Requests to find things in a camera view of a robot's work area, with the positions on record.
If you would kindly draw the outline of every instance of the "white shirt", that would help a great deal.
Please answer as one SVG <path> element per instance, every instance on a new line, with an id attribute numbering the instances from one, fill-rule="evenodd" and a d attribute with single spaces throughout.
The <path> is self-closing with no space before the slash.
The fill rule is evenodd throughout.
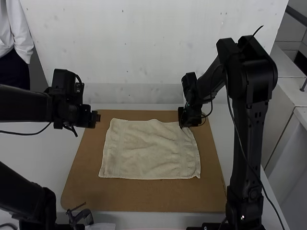
<path id="1" fill-rule="evenodd" d="M 30 64 L 33 40 L 19 0 L 0 0 L 0 58 L 15 48 Z"/>

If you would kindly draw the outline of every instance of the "black cable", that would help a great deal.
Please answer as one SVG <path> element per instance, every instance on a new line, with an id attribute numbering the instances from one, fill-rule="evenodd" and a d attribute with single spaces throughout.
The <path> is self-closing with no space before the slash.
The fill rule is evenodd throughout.
<path id="1" fill-rule="evenodd" d="M 11 134 L 11 135 L 18 135 L 18 136 L 34 136 L 37 134 L 40 134 L 41 132 L 43 132 L 46 128 L 48 128 L 48 126 L 51 124 L 51 122 L 49 122 L 48 125 L 46 125 L 42 130 L 36 132 L 36 133 L 15 133 L 15 132 L 10 132 L 10 131 L 4 131 L 4 130 L 0 130 L 0 133 L 4 133 L 4 134 Z"/>
<path id="2" fill-rule="evenodd" d="M 213 72 L 212 72 L 212 74 L 211 74 L 211 79 L 210 79 L 210 101 L 211 101 L 211 110 L 210 110 L 210 112 L 206 115 L 206 117 L 208 117 L 208 116 L 212 113 L 212 111 L 213 111 L 213 103 L 212 103 L 212 79 L 213 79 L 213 75 L 214 75 L 214 73 L 217 71 L 217 69 L 218 69 L 219 67 L 221 67 L 221 66 L 222 66 L 222 64 L 217 65 L 217 66 L 214 68 L 214 70 L 213 70 Z"/>
<path id="3" fill-rule="evenodd" d="M 202 116 L 201 118 L 205 118 L 205 121 L 203 122 L 203 123 L 201 123 L 199 126 L 197 126 L 197 127 L 200 127 L 200 126 L 202 126 L 203 124 L 205 124 L 206 123 L 206 121 L 207 121 L 207 117 L 206 116 Z"/>
<path id="4" fill-rule="evenodd" d="M 13 225 L 12 223 L 5 223 L 5 224 L 0 225 L 0 228 L 4 228 L 4 227 L 10 227 L 13 230 L 18 230 L 18 228 L 15 225 Z"/>
<path id="5" fill-rule="evenodd" d="M 258 31 L 263 27 L 263 25 L 259 26 L 259 28 L 253 33 L 253 35 L 250 37 L 250 39 L 245 43 L 245 45 L 242 47 L 242 51 L 245 49 L 245 47 L 248 45 L 248 43 L 251 41 L 251 39 L 258 33 Z"/>
<path id="6" fill-rule="evenodd" d="M 222 225 L 223 224 L 225 224 L 226 223 L 226 221 L 227 221 L 227 218 L 225 217 L 225 219 L 221 222 L 221 224 L 220 224 L 220 226 L 219 226 L 219 229 L 218 230 L 221 230 L 221 227 L 222 227 Z"/>
<path id="7" fill-rule="evenodd" d="M 272 208 L 274 209 L 274 211 L 275 211 L 275 213 L 276 213 L 276 215 L 277 215 L 277 217 L 278 217 L 278 220 L 279 220 L 279 222 L 280 222 L 280 225 L 282 226 L 282 229 L 285 230 L 285 229 L 284 229 L 284 226 L 283 226 L 282 219 L 280 218 L 279 213 L 278 213 L 278 211 L 277 211 L 275 205 L 274 205 L 273 202 L 269 199 L 268 194 L 267 194 L 267 192 L 265 191 L 265 188 L 264 188 L 264 186 L 263 186 L 263 183 L 262 183 L 261 179 L 257 176 L 255 170 L 254 170 L 253 167 L 250 165 L 250 163 L 248 162 L 248 160 L 247 160 L 247 158 L 246 158 L 246 156 L 245 156 L 245 154 L 244 154 L 243 146 L 242 146 L 242 142 L 241 142 L 241 138 L 240 138 L 240 135 L 239 135 L 239 131 L 238 131 L 237 127 L 236 127 L 235 118 L 234 118 L 234 115 L 233 115 L 232 110 L 231 110 L 231 107 L 230 107 L 229 94 L 228 94 L 228 74 L 227 74 L 227 70 L 225 70 L 225 72 L 226 72 L 226 84 L 225 84 L 225 85 L 226 85 L 227 105 L 228 105 L 228 109 L 229 109 L 229 113 L 230 113 L 232 122 L 234 123 L 234 126 L 235 126 L 235 130 L 236 130 L 236 134 L 237 134 L 237 136 L 238 136 L 238 140 L 239 140 L 239 144 L 240 144 L 240 148 L 241 148 L 241 152 L 242 152 L 243 158 L 244 158 L 246 164 L 248 165 L 249 169 L 252 171 L 252 173 L 254 174 L 254 176 L 256 177 L 256 179 L 258 180 L 259 184 L 261 185 L 261 187 L 262 187 L 262 189 L 263 189 L 263 193 L 264 193 L 265 197 L 267 198 L 268 202 L 270 203 L 270 205 L 272 206 Z"/>
<path id="8" fill-rule="evenodd" d="M 76 79 L 78 80 L 79 83 L 82 83 L 81 78 L 79 77 L 79 75 L 75 75 Z"/>

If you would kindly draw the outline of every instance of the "brown cork mat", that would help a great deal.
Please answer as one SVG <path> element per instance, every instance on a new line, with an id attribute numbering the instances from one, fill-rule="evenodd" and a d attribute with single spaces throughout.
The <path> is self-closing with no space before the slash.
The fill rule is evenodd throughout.
<path id="1" fill-rule="evenodd" d="M 101 122 L 86 129 L 61 197 L 64 209 L 86 202 L 99 211 L 224 212 L 225 186 L 209 125 L 191 128 L 201 158 L 201 178 L 128 180 L 100 178 L 106 131 L 112 118 L 178 121 L 177 111 L 100 110 Z"/>

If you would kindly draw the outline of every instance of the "towel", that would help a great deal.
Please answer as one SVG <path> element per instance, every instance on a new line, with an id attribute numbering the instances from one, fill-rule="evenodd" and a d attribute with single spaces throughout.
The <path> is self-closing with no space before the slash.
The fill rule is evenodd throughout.
<path id="1" fill-rule="evenodd" d="M 195 138 L 178 122 L 113 118 L 106 132 L 100 177 L 139 180 L 200 178 Z"/>

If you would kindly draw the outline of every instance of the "white backdrop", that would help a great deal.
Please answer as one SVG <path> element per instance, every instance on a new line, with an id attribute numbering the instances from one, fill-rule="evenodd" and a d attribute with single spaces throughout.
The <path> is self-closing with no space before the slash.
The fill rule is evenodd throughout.
<path id="1" fill-rule="evenodd" d="M 219 38 L 237 41 L 264 25 L 256 38 L 270 52 L 288 2 L 20 1 L 47 82 L 54 68 L 71 70 L 92 103 L 178 103 L 181 77 L 205 72 Z"/>

